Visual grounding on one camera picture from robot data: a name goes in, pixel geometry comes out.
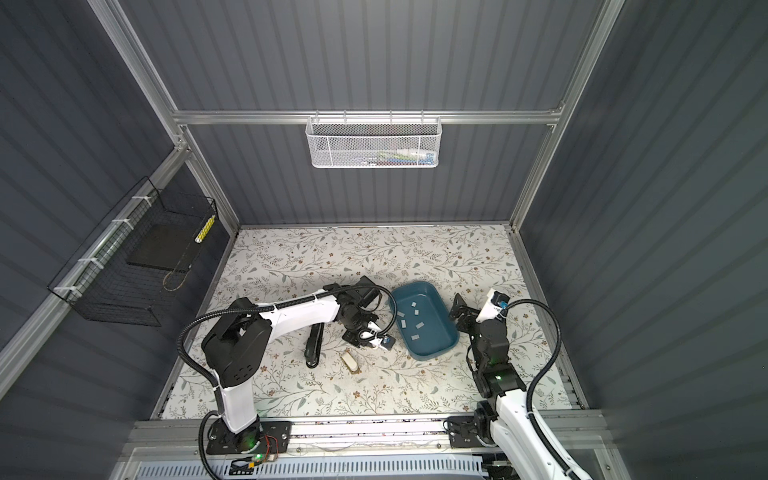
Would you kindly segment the beige mini stapler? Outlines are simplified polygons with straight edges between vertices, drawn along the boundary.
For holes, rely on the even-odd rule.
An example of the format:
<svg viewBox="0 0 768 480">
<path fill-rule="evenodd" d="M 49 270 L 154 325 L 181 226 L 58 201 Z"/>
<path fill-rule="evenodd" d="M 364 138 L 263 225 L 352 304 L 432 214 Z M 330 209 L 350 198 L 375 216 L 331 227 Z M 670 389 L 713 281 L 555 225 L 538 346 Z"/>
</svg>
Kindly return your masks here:
<svg viewBox="0 0 768 480">
<path fill-rule="evenodd" d="M 360 366 L 358 362 L 348 351 L 345 351 L 341 354 L 341 360 L 351 374 L 360 372 Z"/>
</svg>

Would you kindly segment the black stapler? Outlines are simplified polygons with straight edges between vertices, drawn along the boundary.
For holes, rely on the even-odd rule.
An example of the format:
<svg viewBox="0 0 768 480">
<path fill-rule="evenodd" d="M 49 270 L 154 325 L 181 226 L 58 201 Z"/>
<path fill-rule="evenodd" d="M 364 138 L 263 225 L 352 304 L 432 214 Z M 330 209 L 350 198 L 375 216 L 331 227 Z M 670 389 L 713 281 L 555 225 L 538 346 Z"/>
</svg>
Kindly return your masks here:
<svg viewBox="0 0 768 480">
<path fill-rule="evenodd" d="M 311 327 L 304 351 L 305 363 L 310 369 L 319 365 L 324 328 L 324 323 L 317 323 Z"/>
</svg>

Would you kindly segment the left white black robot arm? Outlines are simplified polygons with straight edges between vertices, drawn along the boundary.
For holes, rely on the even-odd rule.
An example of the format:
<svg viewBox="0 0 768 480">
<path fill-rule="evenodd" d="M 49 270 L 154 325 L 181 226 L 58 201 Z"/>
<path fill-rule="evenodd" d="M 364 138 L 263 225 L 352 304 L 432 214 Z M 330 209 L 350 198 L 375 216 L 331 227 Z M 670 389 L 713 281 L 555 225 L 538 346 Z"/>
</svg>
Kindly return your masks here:
<svg viewBox="0 0 768 480">
<path fill-rule="evenodd" d="M 355 347 L 390 350 L 389 331 L 398 314 L 390 290 L 363 277 L 353 285 L 330 284 L 303 297 L 257 304 L 247 298 L 198 316 L 180 333 L 183 363 L 211 385 L 216 409 L 198 433 L 202 457 L 254 456 L 263 461 L 286 444 L 262 427 L 254 405 L 252 377 L 267 347 L 294 331 L 337 322 Z"/>
</svg>

